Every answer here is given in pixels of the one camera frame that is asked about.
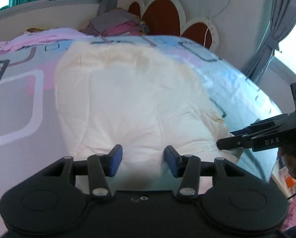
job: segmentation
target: orange object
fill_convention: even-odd
[[[291,176],[287,177],[285,181],[288,188],[291,188],[296,184],[296,181]]]

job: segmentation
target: bed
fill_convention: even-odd
[[[149,11],[151,4],[153,2],[147,7],[143,3],[130,6],[140,9],[137,13],[147,20],[149,27],[152,23],[149,24],[149,19],[145,18],[145,12]],[[185,24],[182,22],[181,17],[180,29],[176,29],[172,35],[151,28],[150,34],[158,36],[92,37],[88,42],[94,46],[140,43],[187,63],[198,74],[230,131],[281,113],[251,80],[213,53],[218,45],[217,31],[213,25],[209,28],[210,36],[206,41],[208,50],[200,45],[204,42],[202,33],[198,38],[194,35],[195,24],[205,25],[202,28],[205,35],[206,20],[196,19]],[[54,72],[72,42],[74,40],[60,40],[26,46],[0,56],[0,74],[5,70],[0,81],[0,198],[14,185],[66,155],[55,108]],[[255,153],[245,149],[237,164],[255,176],[269,180],[276,157],[277,149]],[[0,235],[5,230],[0,218]]]

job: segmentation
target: white cable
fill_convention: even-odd
[[[212,0],[212,6],[211,6],[211,16],[210,16],[210,18],[209,18],[209,24],[208,24],[208,27],[207,27],[207,29],[206,29],[206,32],[205,32],[205,36],[204,36],[204,44],[203,44],[203,47],[205,47],[205,42],[206,42],[206,35],[207,35],[207,32],[209,31],[209,25],[211,24],[211,20],[212,20],[213,6],[214,6],[214,0]]]

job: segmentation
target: folded blanket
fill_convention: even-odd
[[[155,184],[171,182],[163,159],[168,145],[203,161],[237,161],[216,146],[228,128],[195,72],[153,48],[72,44],[55,71],[55,98],[75,160],[123,146],[115,189],[163,189]],[[210,186],[207,180],[201,189]]]

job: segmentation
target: curtain tie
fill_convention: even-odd
[[[273,37],[268,36],[265,40],[265,44],[271,49],[279,51],[279,42],[275,40]]]

